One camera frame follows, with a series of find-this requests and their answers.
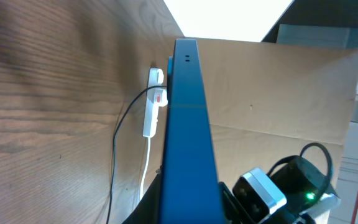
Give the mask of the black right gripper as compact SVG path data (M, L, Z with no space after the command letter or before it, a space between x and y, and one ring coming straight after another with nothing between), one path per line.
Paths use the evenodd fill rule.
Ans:
M244 209L233 196L224 182L219 182L219 192L223 202L224 216L226 223L230 224L246 224Z

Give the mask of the blue Galaxy smartphone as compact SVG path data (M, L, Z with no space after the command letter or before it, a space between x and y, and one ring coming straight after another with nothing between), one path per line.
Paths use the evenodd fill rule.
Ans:
M170 62L158 222L224 223L195 39L177 39Z

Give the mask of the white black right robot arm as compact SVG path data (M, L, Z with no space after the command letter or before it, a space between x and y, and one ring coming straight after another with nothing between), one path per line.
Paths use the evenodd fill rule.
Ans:
M292 224L315 223L336 208L341 199L326 176L300 156L289 156L266 174L258 167L239 177L229 190L219 183L226 223Z

